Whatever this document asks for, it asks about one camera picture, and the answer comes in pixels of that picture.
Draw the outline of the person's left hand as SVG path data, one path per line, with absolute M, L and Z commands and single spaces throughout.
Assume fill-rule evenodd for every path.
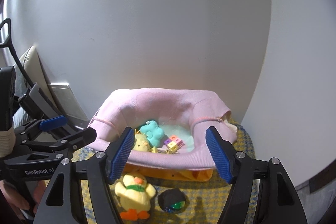
M 45 181 L 38 181 L 37 186 L 33 191 L 33 199 L 35 201 L 35 206 L 33 212 L 36 213 L 39 203 L 43 197 L 43 194 L 46 189 Z M 5 182 L 5 180 L 1 180 L 1 192 L 3 193 L 5 199 L 16 213 L 19 219 L 25 219 L 21 210 L 29 210 L 29 203 L 12 187 L 9 183 Z

